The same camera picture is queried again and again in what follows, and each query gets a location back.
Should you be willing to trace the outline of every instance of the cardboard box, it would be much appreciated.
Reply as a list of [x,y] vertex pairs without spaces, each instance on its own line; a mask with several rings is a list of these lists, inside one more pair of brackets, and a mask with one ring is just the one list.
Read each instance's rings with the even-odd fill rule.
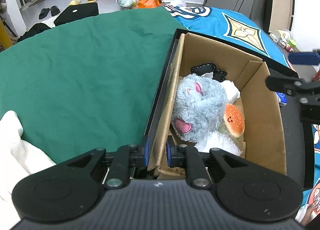
[[276,29],[291,30],[294,15],[294,0],[266,0],[263,30],[266,33]]
[[261,58],[233,46],[191,33],[180,35],[169,67],[169,82],[148,170],[157,168],[161,172],[160,178],[166,178],[165,175],[183,177],[183,169],[168,167],[165,153],[168,135],[172,134],[175,143],[181,144],[174,130],[169,129],[175,94],[179,76],[187,76],[192,66],[208,62],[227,71],[227,79],[233,81],[241,92],[238,107],[241,108],[242,104],[245,118],[245,159],[286,174],[280,108],[276,93],[269,91],[265,85],[265,79],[270,74],[267,64]]

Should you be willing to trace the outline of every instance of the blue bedsheet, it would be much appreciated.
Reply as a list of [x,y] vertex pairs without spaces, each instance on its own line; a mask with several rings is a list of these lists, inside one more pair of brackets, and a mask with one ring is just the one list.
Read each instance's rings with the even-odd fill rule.
[[268,35],[241,13],[214,7],[165,8],[191,31],[242,45],[289,67],[283,53]]
[[313,124],[313,143],[315,146],[315,177],[313,189],[306,190],[303,192],[303,202],[305,204],[314,204],[315,208],[313,210],[314,216],[320,214],[320,125]]

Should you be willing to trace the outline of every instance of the gray stuffed animal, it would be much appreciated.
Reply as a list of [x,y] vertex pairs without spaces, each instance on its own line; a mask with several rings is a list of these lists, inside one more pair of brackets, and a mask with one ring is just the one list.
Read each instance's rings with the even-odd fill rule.
[[218,81],[188,75],[177,87],[171,124],[182,140],[197,143],[218,129],[226,102],[226,91]]

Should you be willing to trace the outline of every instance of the black slipper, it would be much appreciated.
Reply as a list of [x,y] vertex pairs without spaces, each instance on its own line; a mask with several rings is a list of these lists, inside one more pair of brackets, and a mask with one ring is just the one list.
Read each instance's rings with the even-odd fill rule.
[[41,9],[41,12],[39,14],[39,19],[43,19],[47,16],[47,14],[49,13],[50,8],[43,8]]
[[52,6],[52,7],[50,8],[50,11],[51,11],[51,16],[52,16],[52,17],[53,17],[53,16],[56,16],[56,15],[58,15],[58,14],[60,13],[60,9],[58,9],[57,6]]

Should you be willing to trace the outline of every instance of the green cloth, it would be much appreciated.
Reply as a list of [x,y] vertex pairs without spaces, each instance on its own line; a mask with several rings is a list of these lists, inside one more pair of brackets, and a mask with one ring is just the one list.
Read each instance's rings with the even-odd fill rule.
[[0,54],[0,117],[15,111],[23,139],[56,163],[140,144],[176,28],[163,7],[135,9],[19,42]]

